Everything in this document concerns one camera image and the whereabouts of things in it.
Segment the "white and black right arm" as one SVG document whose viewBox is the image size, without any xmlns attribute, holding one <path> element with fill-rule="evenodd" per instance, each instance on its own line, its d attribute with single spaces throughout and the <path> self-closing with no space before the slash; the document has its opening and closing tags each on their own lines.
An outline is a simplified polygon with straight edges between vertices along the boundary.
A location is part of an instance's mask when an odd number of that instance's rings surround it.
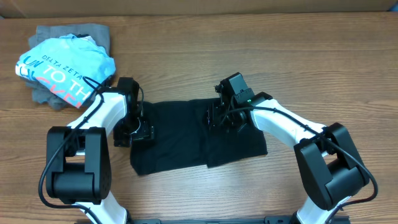
<svg viewBox="0 0 398 224">
<path fill-rule="evenodd" d="M 211 130 L 252 126 L 292 148 L 305 203 L 292 215 L 267 216 L 264 223 L 349 223 L 338 211 L 372 181 L 348 130 L 340 123 L 314 123 L 285 109 L 267 93 L 255 94 L 235 73 L 215 86 L 220 100 L 205 113 Z"/>
</svg>

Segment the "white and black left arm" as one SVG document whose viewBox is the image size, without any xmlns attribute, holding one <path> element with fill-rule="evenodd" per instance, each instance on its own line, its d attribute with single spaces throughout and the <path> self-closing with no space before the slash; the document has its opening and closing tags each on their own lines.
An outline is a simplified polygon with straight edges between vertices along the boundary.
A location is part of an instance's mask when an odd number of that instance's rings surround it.
<svg viewBox="0 0 398 224">
<path fill-rule="evenodd" d="M 75 121 L 49 129 L 39 198 L 50 208 L 79 209 L 92 223 L 132 223 L 128 209 L 111 193 L 108 136 L 116 147 L 154 140 L 154 127 L 143 112 L 144 92 L 129 77 L 120 78 L 116 87 L 88 77 L 84 81 L 95 100 Z"/>
</svg>

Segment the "dark teal t-shirt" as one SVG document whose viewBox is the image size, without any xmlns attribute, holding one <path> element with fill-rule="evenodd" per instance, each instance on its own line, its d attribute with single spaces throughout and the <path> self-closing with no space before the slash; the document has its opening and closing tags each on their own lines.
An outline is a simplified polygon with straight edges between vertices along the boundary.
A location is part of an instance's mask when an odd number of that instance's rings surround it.
<svg viewBox="0 0 398 224">
<path fill-rule="evenodd" d="M 132 144 L 130 164 L 137 175 L 206 165 L 209 168 L 267 155 L 262 131 L 210 129 L 205 113 L 216 98 L 190 101 L 145 102 L 145 116 L 154 127 L 153 140 Z"/>
</svg>

